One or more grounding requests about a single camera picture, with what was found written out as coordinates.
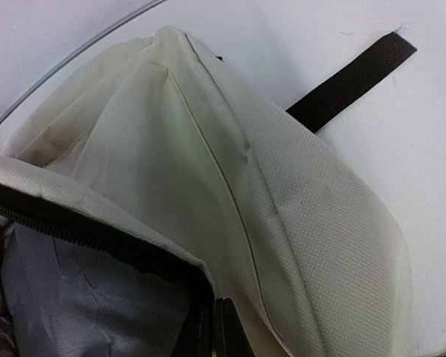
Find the beige canvas backpack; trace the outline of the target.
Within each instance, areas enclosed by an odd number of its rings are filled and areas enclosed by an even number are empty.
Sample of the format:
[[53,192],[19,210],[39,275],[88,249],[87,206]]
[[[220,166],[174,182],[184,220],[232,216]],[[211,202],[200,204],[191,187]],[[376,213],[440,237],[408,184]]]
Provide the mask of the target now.
[[411,356],[405,239],[188,33],[101,51],[0,149],[0,356]]

